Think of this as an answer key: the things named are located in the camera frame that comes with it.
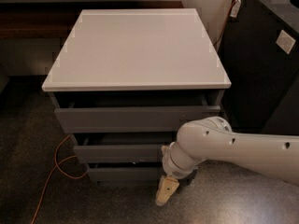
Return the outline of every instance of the white tabletop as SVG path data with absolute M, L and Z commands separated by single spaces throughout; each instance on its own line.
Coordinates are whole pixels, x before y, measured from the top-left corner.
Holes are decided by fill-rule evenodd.
M 44 91 L 227 89 L 195 9 L 83 10 Z

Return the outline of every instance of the open drawer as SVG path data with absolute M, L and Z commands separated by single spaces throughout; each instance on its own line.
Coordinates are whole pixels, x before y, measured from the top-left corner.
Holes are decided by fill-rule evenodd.
M 144 107 L 219 105 L 218 90 L 179 91 L 64 91 L 55 92 L 56 107 Z
M 161 163 L 125 164 L 121 167 L 109 167 L 107 165 L 89 164 L 88 176 L 93 182 L 103 186 L 127 186 L 127 185 L 157 185 L 162 175 L 165 175 Z M 180 184 L 189 184 L 197 173 L 197 168 L 186 178 L 180 180 Z
M 220 110 L 217 105 L 57 108 L 55 115 L 65 133 L 173 132 Z
M 82 133 L 75 134 L 74 151 L 81 163 L 161 162 L 162 145 L 175 133 Z

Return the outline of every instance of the drawer cabinet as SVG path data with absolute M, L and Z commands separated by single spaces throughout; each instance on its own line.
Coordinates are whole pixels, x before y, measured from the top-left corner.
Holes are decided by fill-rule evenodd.
M 185 122 L 218 116 L 222 90 L 54 92 L 55 115 L 99 185 L 156 185 L 162 145 Z M 194 171 L 185 181 L 195 176 Z
M 127 9 L 83 10 L 43 90 L 91 180 L 156 185 L 161 146 L 230 86 L 195 9 Z

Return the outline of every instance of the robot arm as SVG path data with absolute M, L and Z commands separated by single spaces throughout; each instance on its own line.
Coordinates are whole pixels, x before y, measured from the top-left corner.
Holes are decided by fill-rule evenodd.
M 189 175 L 205 160 L 228 161 L 252 171 L 299 186 L 299 137 L 233 133 L 220 117 L 184 124 L 177 141 L 163 147 L 163 168 L 156 203 L 163 205 Z

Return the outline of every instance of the gray floor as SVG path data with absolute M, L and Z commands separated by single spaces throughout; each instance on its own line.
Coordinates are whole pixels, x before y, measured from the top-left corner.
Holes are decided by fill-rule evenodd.
M 50 98 L 39 84 L 14 83 L 1 97 L 0 223 L 29 223 L 53 153 L 65 137 Z M 72 154 L 66 143 L 61 158 Z M 64 166 L 72 174 L 77 161 Z M 36 223 L 299 223 L 299 187 L 230 163 L 199 166 L 191 185 L 164 207 L 156 187 L 97 187 L 88 177 L 71 180 L 56 172 Z

